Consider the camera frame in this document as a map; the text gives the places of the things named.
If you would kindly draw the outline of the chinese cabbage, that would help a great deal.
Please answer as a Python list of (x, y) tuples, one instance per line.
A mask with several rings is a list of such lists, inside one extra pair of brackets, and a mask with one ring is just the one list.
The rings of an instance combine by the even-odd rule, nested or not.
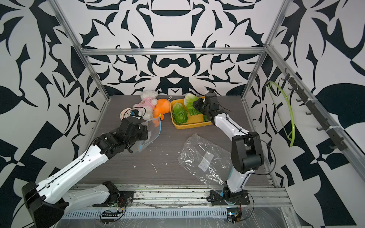
[(177, 125), (182, 125), (187, 123), (188, 121), (188, 114), (187, 110), (184, 108), (184, 106), (181, 103), (175, 103), (172, 108), (172, 114), (174, 122)]
[(200, 115), (201, 112), (194, 108), (194, 102), (197, 101), (199, 97), (194, 94), (186, 94), (184, 97), (184, 105), (187, 108), (187, 111), (190, 116)]

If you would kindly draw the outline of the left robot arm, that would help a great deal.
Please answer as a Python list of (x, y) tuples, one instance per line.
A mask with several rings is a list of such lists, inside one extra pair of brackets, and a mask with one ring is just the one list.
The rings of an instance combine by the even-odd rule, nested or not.
[(95, 138), (86, 151), (63, 169), (39, 183), (28, 182), (22, 195), (36, 228), (50, 228), (64, 215), (93, 205), (114, 205), (120, 192), (110, 181), (83, 190), (69, 190), (92, 170), (124, 150), (131, 152), (137, 141), (148, 139), (147, 126), (140, 117), (125, 117), (115, 130)]

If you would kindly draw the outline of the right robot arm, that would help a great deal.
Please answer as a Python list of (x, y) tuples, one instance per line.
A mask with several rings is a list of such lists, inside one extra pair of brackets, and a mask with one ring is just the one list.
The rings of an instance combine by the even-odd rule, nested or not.
[(251, 175), (264, 164), (264, 155), (259, 135), (240, 127), (229, 116), (229, 111), (218, 102), (215, 92), (193, 102), (193, 108), (205, 115), (213, 125), (221, 129), (231, 140), (232, 171), (223, 189), (229, 196), (244, 190)]

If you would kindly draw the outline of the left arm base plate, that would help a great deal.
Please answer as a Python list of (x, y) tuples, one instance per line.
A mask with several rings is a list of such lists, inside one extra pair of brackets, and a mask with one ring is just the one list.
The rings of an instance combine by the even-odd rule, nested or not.
[(125, 207), (129, 206), (134, 200), (134, 191), (120, 191), (119, 193), (112, 193), (104, 203), (93, 204), (97, 207)]

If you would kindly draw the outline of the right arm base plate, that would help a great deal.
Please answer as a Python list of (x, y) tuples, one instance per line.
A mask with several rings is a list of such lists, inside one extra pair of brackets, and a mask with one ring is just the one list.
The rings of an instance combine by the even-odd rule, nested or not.
[(232, 193), (227, 187), (218, 193), (215, 190), (210, 190), (210, 195), (207, 197), (207, 201), (213, 206), (215, 205), (249, 205), (250, 199), (248, 192), (242, 190), (240, 192)]

